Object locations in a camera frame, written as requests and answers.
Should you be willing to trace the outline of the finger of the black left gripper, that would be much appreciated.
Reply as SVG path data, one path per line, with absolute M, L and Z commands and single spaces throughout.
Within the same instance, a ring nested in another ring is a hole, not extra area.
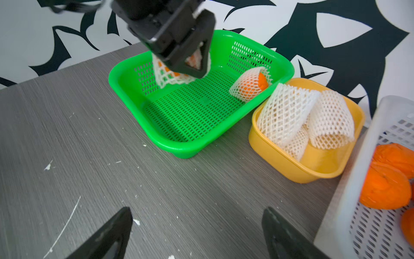
M 195 18 L 189 9 L 183 9 L 173 20 L 167 23 L 166 34 L 171 36 L 172 42 L 165 51 L 160 53 L 160 60 L 172 71 L 188 74 L 196 78 L 203 78 L 208 70 L 208 54 L 215 28 L 215 15 L 203 10 Z M 202 65 L 200 69 L 185 64 L 185 60 L 192 56 L 203 43 L 201 53 Z

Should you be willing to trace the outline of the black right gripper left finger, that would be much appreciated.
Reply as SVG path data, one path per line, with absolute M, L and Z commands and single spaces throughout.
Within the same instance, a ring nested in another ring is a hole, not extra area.
M 123 259 L 132 225 L 133 217 L 130 208 L 121 208 L 68 258 Z

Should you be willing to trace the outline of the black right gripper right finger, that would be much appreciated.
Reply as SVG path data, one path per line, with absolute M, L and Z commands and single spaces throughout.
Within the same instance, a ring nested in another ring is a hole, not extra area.
M 264 210 L 262 228 L 272 259 L 328 258 L 272 207 Z

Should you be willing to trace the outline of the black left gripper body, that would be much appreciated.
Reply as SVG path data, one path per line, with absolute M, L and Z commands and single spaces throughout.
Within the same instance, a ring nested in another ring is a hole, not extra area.
M 171 52 L 196 30 L 201 1 L 113 1 L 111 8 L 153 52 Z

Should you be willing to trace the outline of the netted orange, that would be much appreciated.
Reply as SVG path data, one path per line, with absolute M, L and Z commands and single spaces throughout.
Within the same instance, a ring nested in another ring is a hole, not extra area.
M 408 209 L 401 217 L 401 230 L 407 243 L 414 247 L 414 209 Z
M 245 71 L 230 87 L 229 94 L 248 103 L 271 85 L 267 68 L 261 66 Z
M 185 60 L 186 65 L 195 69 L 201 68 L 202 58 L 204 58 L 201 53 L 201 47 L 203 46 L 203 43 L 199 44 L 199 48 L 193 53 L 193 55 Z M 155 83 L 159 88 L 164 88 L 167 85 L 190 84 L 197 80 L 196 77 L 190 76 L 188 74 L 171 71 L 171 69 L 168 68 L 158 57 L 156 57 L 155 54 L 151 54 L 153 75 Z
M 359 203 L 372 209 L 392 210 L 407 206 L 412 198 L 411 184 L 400 170 L 373 161 L 367 171 Z

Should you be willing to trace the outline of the white perforated plastic basket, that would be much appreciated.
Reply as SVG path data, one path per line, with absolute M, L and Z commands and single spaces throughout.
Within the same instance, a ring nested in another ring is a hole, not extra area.
M 361 189 L 377 145 L 414 147 L 414 102 L 384 97 L 369 128 L 359 137 L 328 206 L 314 245 L 331 259 L 411 259 L 414 248 L 400 223 L 413 202 L 395 210 L 376 210 L 359 203 Z

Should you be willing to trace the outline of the white foam net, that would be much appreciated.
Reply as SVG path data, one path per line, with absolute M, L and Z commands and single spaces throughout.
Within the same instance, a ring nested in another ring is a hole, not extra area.
M 295 160 L 300 161 L 305 154 L 308 142 L 308 130 L 306 126 L 302 126 L 293 139 L 283 148 L 283 150 Z
M 355 140 L 352 115 L 343 96 L 326 90 L 313 107 L 307 122 L 310 143 L 322 150 L 341 148 Z
M 258 129 L 277 146 L 287 146 L 320 97 L 320 91 L 279 83 L 257 119 Z

